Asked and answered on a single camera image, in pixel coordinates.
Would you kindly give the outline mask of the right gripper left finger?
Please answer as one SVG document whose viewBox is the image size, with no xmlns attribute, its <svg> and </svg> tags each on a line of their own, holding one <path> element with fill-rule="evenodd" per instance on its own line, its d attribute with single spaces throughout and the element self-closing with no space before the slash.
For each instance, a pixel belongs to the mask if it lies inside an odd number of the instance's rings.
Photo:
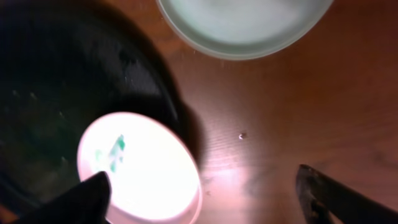
<svg viewBox="0 0 398 224">
<path fill-rule="evenodd" d="M 111 187 L 101 171 L 13 224 L 105 224 Z"/>
</svg>

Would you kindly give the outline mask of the white plate green stain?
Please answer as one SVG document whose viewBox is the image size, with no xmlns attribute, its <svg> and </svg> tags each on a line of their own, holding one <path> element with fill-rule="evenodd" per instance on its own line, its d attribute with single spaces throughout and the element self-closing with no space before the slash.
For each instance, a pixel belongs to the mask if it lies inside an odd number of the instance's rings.
<svg viewBox="0 0 398 224">
<path fill-rule="evenodd" d="M 197 165 L 183 141 L 141 114 L 115 112 L 94 120 L 80 138 L 81 181 L 108 176 L 109 223 L 194 224 L 203 201 Z"/>
</svg>

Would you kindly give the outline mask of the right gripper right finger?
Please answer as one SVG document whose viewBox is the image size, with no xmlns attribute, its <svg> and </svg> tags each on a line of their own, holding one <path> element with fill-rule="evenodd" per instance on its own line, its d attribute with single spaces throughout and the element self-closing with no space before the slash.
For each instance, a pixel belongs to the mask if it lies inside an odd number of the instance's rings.
<svg viewBox="0 0 398 224">
<path fill-rule="evenodd" d="M 335 181 L 318 170 L 299 165 L 295 189 L 307 223 L 397 223 L 397 212 Z"/>
</svg>

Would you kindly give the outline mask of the mint plate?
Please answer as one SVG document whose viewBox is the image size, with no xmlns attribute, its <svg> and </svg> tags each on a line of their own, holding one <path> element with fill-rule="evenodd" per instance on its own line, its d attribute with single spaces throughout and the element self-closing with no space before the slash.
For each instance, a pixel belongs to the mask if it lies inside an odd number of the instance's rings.
<svg viewBox="0 0 398 224">
<path fill-rule="evenodd" d="M 303 37 L 333 0 L 157 0 L 174 32 L 195 50 L 225 60 L 278 52 Z"/>
</svg>

